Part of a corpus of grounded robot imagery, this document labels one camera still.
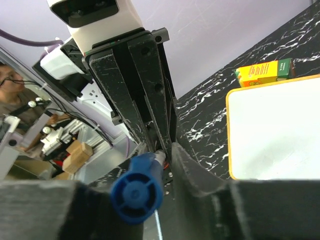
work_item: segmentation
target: white board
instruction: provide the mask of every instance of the white board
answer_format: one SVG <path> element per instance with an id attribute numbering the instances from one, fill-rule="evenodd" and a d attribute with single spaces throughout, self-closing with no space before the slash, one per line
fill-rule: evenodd
<path id="1" fill-rule="evenodd" d="M 227 96 L 234 179 L 320 179 L 320 75 Z"/>

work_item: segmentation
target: man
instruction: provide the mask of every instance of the man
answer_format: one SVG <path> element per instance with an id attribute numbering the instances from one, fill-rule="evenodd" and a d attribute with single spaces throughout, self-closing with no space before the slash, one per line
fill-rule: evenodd
<path id="1" fill-rule="evenodd" d="M 9 114 L 12 111 L 28 104 L 29 101 L 34 101 L 38 97 L 33 91 L 25 87 L 23 77 L 20 76 L 10 66 L 0 62 L 0 115 Z M 17 117 L 21 120 L 20 123 L 31 127 L 34 122 L 43 114 L 45 108 L 36 106 L 31 108 Z M 54 114 L 47 122 L 48 125 L 56 124 L 59 121 L 69 119 L 66 114 L 58 116 Z M 24 135 L 24 129 L 17 129 L 18 133 Z M 33 159 L 42 160 L 43 154 L 41 149 L 43 144 L 40 142 L 41 134 L 32 141 L 29 147 L 20 147 L 19 150 Z"/>

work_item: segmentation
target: black marble table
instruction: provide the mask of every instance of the black marble table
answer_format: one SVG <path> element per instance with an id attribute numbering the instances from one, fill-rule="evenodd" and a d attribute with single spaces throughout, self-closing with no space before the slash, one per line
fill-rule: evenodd
<path id="1" fill-rule="evenodd" d="M 286 58 L 294 59 L 296 77 L 320 73 L 320 3 L 307 8 L 178 100 L 180 124 L 198 160 L 208 171 L 222 179 L 230 178 L 226 95 L 240 87 L 233 70 Z M 127 167 L 128 163 L 123 163 L 91 185 L 110 186 Z M 158 212 L 164 240 L 179 239 L 173 184 L 165 187 L 167 194 Z M 144 227 L 145 240 L 162 239 L 154 217 Z"/>

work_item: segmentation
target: blue cap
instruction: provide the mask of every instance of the blue cap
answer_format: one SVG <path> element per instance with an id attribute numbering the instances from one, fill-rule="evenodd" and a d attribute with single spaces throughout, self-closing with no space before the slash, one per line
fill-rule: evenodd
<path id="1" fill-rule="evenodd" d="M 114 210 L 128 224 L 140 224 L 163 201 L 163 166 L 154 153 L 131 159 L 129 170 L 113 184 L 110 199 Z"/>

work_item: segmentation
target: green and yellow box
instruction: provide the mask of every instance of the green and yellow box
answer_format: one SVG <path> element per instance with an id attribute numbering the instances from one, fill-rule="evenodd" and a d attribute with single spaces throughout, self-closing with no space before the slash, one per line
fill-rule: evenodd
<path id="1" fill-rule="evenodd" d="M 242 88 L 295 77 L 292 58 L 242 66 L 234 72 Z"/>

